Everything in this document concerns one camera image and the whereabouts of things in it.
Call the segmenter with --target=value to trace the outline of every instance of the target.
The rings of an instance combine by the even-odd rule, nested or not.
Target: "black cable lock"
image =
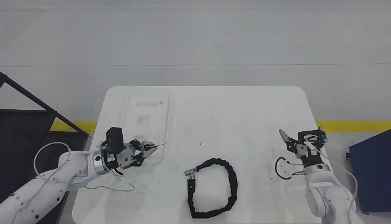
[[[227,170],[228,180],[231,186],[231,196],[228,198],[227,205],[224,206],[223,208],[215,209],[213,211],[208,211],[208,212],[196,212],[196,209],[194,208],[194,202],[193,202],[193,194],[196,191],[196,178],[194,176],[194,173],[199,172],[203,168],[210,167],[213,164],[221,165],[225,167],[225,169]],[[236,200],[238,199],[237,196],[238,178],[236,177],[236,173],[228,161],[225,161],[223,159],[216,159],[216,158],[209,159],[204,163],[200,164],[199,166],[197,166],[196,168],[185,171],[185,176],[190,176],[190,178],[188,179],[188,204],[190,208],[191,217],[194,219],[212,218],[225,211],[229,211],[231,210],[232,206],[235,204]]]

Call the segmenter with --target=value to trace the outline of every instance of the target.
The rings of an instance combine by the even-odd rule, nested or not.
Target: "white table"
[[[148,104],[149,97],[164,100],[157,110],[159,116],[156,120],[154,115],[142,118],[138,114],[139,118],[135,118],[139,112],[129,109],[139,104],[134,98]],[[144,131],[135,129],[149,123],[152,125]],[[297,138],[299,131],[316,128],[300,88],[113,87],[104,99],[91,150],[106,138],[112,126],[123,128],[127,142],[133,137],[146,137],[165,139],[167,145],[144,161],[142,167],[124,171],[126,180],[136,186],[135,192],[80,189],[72,212],[77,224],[320,223],[307,206],[304,178],[284,181],[274,173],[279,156],[297,161],[287,151],[279,129]],[[186,202],[187,177],[183,172],[211,157],[221,157],[235,169],[238,200],[229,212],[193,220]],[[229,183],[224,168],[209,167],[195,177],[197,211],[226,205]],[[111,175],[89,184],[97,185],[126,187]]]

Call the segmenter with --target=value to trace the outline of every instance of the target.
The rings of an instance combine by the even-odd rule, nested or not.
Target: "metal lock end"
[[[196,176],[194,175],[194,173],[197,172],[197,169],[196,168],[193,168],[193,169],[190,169],[190,170],[186,170],[185,171],[185,176],[189,176],[189,179],[195,179]]]

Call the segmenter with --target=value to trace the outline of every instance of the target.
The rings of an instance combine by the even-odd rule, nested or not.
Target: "white cable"
[[[350,173],[349,171],[347,171],[345,168],[343,168],[342,166],[340,166],[340,165],[338,165],[337,163],[335,163],[335,161],[332,161],[332,160],[330,160],[327,156],[325,156],[320,150],[318,150],[315,146],[312,146],[312,147],[310,147],[308,144],[306,144],[307,145],[307,147],[309,147],[309,148],[313,148],[314,150],[316,150],[318,153],[320,153],[323,157],[325,157],[326,159],[328,159],[331,163],[334,163],[336,166],[338,166],[339,168],[341,168],[343,171],[345,171],[347,174],[349,174],[353,179],[354,179],[354,182],[355,182],[355,184],[356,184],[356,189],[354,190],[354,194],[353,194],[353,199],[352,199],[352,201],[350,202],[350,206],[349,206],[349,209],[348,209],[348,217],[349,217],[349,223],[350,224],[352,224],[352,221],[350,220],[350,209],[352,208],[352,206],[353,206],[353,203],[354,203],[354,200],[356,200],[356,197],[357,197],[357,191],[358,191],[358,189],[359,189],[359,183],[357,182],[357,179],[356,179],[356,177],[352,174],[352,173]]]

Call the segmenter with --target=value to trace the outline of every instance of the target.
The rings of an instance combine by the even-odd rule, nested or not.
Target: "black cable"
[[[277,176],[279,176],[281,179],[289,180],[289,179],[291,179],[292,177],[284,178],[284,177],[281,176],[281,175],[279,174],[279,172],[277,171],[277,164],[278,164],[279,160],[281,160],[281,159],[286,160],[286,159],[285,159],[284,157],[282,157],[282,156],[279,157],[279,158],[276,160],[276,163],[274,164],[274,170],[276,171]]]

